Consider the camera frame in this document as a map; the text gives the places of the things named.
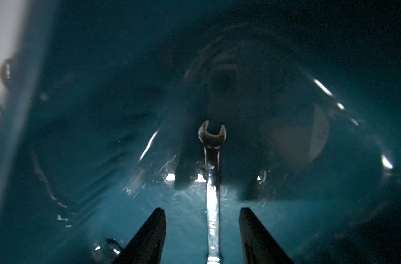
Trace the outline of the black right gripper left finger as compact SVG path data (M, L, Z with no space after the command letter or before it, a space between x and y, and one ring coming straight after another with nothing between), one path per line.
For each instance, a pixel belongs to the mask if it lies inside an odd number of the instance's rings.
M165 211L157 208L113 264L159 264L166 237Z

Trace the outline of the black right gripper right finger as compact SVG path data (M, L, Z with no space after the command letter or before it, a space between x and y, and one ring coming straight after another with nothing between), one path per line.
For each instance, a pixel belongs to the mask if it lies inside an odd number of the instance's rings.
M251 209L241 209L239 225L245 263L294 264Z

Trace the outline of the large steel wrench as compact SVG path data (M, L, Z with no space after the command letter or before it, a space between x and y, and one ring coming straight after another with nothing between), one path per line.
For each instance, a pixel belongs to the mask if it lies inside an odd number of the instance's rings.
M220 126L218 134L208 131L209 121L198 130L204 148L206 184L206 208L208 229L208 264L222 262L220 254L220 149L226 140L226 128Z

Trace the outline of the teal plastic storage tray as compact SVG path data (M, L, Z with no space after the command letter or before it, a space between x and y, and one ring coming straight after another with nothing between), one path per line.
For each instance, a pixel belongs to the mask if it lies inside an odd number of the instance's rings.
M204 121L223 264L401 264L401 1L0 1L0 264L206 264Z

